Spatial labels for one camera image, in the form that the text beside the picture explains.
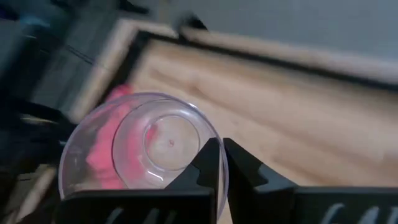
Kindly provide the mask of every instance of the pink sponge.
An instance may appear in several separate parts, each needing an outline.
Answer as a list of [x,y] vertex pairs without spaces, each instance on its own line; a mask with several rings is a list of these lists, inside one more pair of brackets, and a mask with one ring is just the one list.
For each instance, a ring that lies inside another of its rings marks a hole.
[[[111,94],[108,96],[106,101],[119,98],[120,96],[128,95],[132,93],[132,89],[128,85],[121,85],[116,87]],[[86,162],[94,170],[96,179],[100,182],[102,189],[125,189],[126,186],[119,178],[114,168],[112,159],[112,146],[113,139],[116,131],[118,130],[119,124],[123,118],[130,112],[131,107],[129,105],[118,106],[115,111],[108,118],[106,124],[98,131],[96,141],[93,147],[90,149],[90,154],[86,158]],[[147,133],[147,140],[152,141],[155,136],[156,127],[153,126]],[[144,175],[144,169],[141,167],[138,161],[138,148],[137,140],[141,138],[142,133],[134,133],[131,131],[126,136],[126,146],[129,157],[129,164],[127,165],[129,172],[129,179],[139,179]]]

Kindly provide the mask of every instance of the light wood surface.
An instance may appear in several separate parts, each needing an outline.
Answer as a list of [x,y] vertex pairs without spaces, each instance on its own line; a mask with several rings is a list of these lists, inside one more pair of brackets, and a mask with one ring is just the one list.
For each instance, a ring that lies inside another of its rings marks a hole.
[[[136,32],[135,22],[122,23],[70,113],[76,121],[91,109]],[[174,35],[164,26],[152,31]],[[193,103],[221,137],[300,185],[398,186],[397,93],[158,41],[129,83],[135,91]],[[220,223],[231,223],[228,206]]]
[[[165,24],[120,19],[116,23],[108,44],[93,65],[90,76],[81,89],[70,111],[69,118],[74,122],[81,119],[93,109],[112,74],[120,66],[127,53],[128,46],[139,30],[155,34],[176,37],[177,34]],[[370,58],[349,52],[334,52],[330,49],[314,49],[304,46],[292,46],[269,40],[252,39],[238,35],[220,34],[184,28],[183,33],[195,42],[226,47],[229,49],[271,56],[282,60],[301,63],[312,67],[350,73],[352,76],[371,78],[380,82],[398,85],[398,62],[383,58]]]

